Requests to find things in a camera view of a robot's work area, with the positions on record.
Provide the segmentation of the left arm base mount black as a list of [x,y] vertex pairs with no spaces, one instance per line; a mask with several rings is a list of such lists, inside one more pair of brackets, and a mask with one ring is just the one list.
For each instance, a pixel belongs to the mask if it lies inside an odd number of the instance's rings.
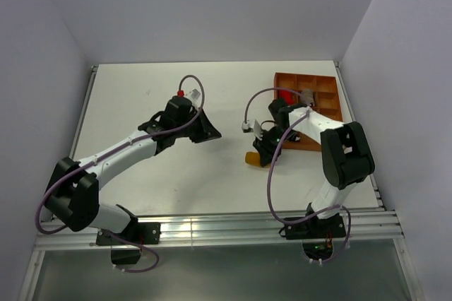
[[[121,268],[128,272],[144,272],[154,269],[160,261],[158,253],[148,247],[148,245],[159,244],[160,231],[161,223],[138,222],[135,225],[128,226],[121,233],[99,230],[95,244],[99,247],[131,245],[133,249],[111,249],[111,262],[116,268]],[[133,268],[147,253],[155,257],[155,262],[149,268]]]

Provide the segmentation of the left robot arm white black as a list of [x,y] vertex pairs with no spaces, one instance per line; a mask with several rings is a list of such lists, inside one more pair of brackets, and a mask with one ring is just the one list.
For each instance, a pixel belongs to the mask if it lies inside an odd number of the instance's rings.
[[130,136],[90,157],[61,159],[55,166],[41,208],[51,211],[74,232],[97,228],[122,244],[138,239],[144,227],[120,205],[100,203],[107,183],[135,164],[173,146],[178,138],[203,143],[221,138],[202,108],[186,97],[174,96],[165,109],[138,126]]

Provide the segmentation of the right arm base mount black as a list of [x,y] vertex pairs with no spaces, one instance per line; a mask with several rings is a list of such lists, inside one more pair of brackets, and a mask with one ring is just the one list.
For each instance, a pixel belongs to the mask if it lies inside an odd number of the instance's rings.
[[345,238],[347,232],[343,218],[336,214],[327,219],[314,217],[304,223],[284,225],[278,234],[286,240],[319,240],[303,243],[302,247],[309,259],[324,261],[333,256],[334,239]]

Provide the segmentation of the mustard yellow sock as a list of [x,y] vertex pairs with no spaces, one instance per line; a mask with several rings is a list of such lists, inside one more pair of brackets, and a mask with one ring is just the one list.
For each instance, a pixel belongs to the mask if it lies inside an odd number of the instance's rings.
[[254,167],[267,168],[270,167],[272,162],[272,155],[261,155],[260,153],[249,151],[246,152],[244,161]]

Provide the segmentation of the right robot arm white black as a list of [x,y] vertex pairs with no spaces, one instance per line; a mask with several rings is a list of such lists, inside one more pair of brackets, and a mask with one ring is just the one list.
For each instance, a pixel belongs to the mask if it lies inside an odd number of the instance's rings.
[[375,171],[364,129],[358,122],[339,122],[303,103],[289,105],[284,99],[275,99],[268,109],[273,117],[271,129],[262,129],[258,122],[254,122],[253,127],[244,125],[242,129],[254,133],[253,147],[258,153],[255,165],[270,168],[267,181],[269,209],[271,213],[275,212],[271,202],[271,178],[284,142],[296,133],[308,136],[321,147],[325,181],[308,205],[309,214],[302,220],[306,221],[311,236],[321,237],[331,226],[329,218],[343,207],[350,192]]

